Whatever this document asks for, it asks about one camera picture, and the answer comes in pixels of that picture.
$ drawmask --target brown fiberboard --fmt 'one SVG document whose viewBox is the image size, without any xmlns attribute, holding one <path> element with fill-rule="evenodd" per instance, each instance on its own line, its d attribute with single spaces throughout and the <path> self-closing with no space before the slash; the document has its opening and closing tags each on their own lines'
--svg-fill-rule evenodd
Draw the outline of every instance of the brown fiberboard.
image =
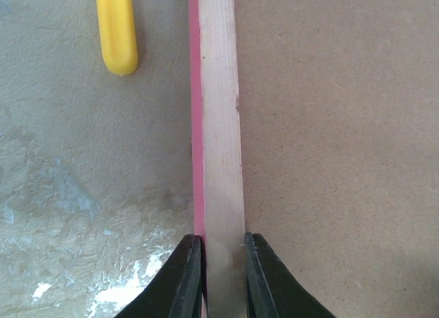
<svg viewBox="0 0 439 318">
<path fill-rule="evenodd" d="M 439 0 L 235 0 L 244 198 L 339 318 L 439 317 Z"/>
</svg>

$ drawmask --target pink edge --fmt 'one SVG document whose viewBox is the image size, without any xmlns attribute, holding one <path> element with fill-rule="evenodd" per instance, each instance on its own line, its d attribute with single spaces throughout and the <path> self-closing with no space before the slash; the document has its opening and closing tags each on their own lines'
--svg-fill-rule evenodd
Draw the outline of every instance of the pink edge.
<svg viewBox="0 0 439 318">
<path fill-rule="evenodd" d="M 200 19 L 198 0 L 189 0 L 189 47 L 191 51 L 192 164 L 194 232 L 206 241 L 204 200 L 203 98 L 201 80 Z"/>
</svg>

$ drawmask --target wooden stick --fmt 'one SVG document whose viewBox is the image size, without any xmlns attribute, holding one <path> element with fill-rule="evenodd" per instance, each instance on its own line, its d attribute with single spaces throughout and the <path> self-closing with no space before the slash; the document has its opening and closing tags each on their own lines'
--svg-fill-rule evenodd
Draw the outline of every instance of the wooden stick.
<svg viewBox="0 0 439 318">
<path fill-rule="evenodd" d="M 189 0 L 195 233 L 213 318 L 247 314 L 234 9 L 234 0 Z"/>
</svg>

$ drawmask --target black clamp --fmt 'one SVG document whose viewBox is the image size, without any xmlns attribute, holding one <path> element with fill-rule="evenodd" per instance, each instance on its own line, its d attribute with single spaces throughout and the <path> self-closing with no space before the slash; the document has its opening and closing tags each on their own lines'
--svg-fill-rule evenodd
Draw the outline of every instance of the black clamp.
<svg viewBox="0 0 439 318">
<path fill-rule="evenodd" d="M 147 288 L 116 318 L 201 318 L 200 236 L 183 237 Z M 260 234 L 246 234 L 249 318 L 335 318 L 288 271 Z"/>
</svg>

